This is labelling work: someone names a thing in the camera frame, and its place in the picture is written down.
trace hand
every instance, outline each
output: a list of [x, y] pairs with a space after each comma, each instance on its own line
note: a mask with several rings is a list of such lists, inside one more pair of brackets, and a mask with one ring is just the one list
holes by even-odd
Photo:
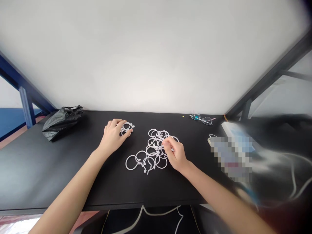
[[183, 144], [176, 142], [171, 136], [163, 140], [163, 148], [168, 155], [170, 164], [174, 169], [182, 173], [189, 167], [189, 161], [186, 159]]
[[130, 129], [123, 136], [119, 135], [120, 129], [125, 122], [127, 121], [122, 119], [108, 121], [107, 126], [104, 128], [104, 135], [97, 151], [102, 155], [109, 157], [122, 145], [125, 139], [130, 136], [131, 132], [133, 132], [133, 129]]

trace black desk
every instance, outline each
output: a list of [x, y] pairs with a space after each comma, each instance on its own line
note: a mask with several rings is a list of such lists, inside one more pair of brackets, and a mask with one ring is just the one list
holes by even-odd
[[207, 126], [188, 114], [85, 111], [81, 121], [53, 143], [41, 133], [46, 117], [0, 150], [0, 215], [43, 213], [98, 146], [104, 126], [114, 118], [133, 123], [134, 132], [103, 165], [84, 211], [205, 203], [169, 162], [165, 169], [147, 175], [140, 166], [127, 170], [125, 161], [145, 150], [150, 129], [165, 129], [184, 144], [190, 161], [230, 188], [233, 183], [217, 167], [207, 142], [210, 133], [220, 135], [224, 119], [210, 117], [216, 120]]

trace glasses lens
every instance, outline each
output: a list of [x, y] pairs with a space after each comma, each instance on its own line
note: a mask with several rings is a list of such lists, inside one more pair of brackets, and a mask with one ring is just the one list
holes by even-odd
[[194, 113], [191, 115], [191, 118], [194, 120], [200, 120], [201, 119], [201, 115], [199, 113]]
[[212, 124], [212, 119], [210, 117], [205, 117], [202, 119], [202, 122], [206, 125], [211, 125]]

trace forearm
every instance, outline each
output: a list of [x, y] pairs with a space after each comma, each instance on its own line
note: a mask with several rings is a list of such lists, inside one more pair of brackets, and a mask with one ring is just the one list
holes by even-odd
[[275, 233], [255, 212], [193, 163], [181, 171], [237, 234]]
[[94, 151], [29, 233], [69, 233], [82, 211], [98, 172], [108, 156], [103, 157]]

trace finger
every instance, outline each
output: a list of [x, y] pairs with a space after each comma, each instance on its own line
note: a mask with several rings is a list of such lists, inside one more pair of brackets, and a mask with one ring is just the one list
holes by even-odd
[[116, 128], [120, 131], [121, 127], [122, 127], [123, 124], [126, 123], [126, 122], [127, 122], [126, 120], [120, 121], [120, 122], [117, 124]]
[[122, 121], [122, 119], [113, 119], [113, 121], [111, 122], [111, 126], [116, 127], [117, 123], [120, 121]]
[[174, 150], [176, 150], [178, 145], [179, 145], [179, 143], [177, 141], [175, 141], [172, 136], [169, 136], [166, 139], [164, 139], [163, 142], [162, 142], [162, 145], [164, 144], [164, 142], [170, 143], [170, 145], [172, 145], [172, 148]]
[[127, 131], [125, 134], [123, 134], [120, 138], [124, 142], [128, 136], [133, 132], [133, 129], [131, 128], [129, 131]]
[[169, 161], [174, 160], [176, 158], [175, 155], [173, 154], [172, 150], [171, 150], [169, 142], [163, 141], [163, 149], [165, 150], [166, 154], [168, 155]]

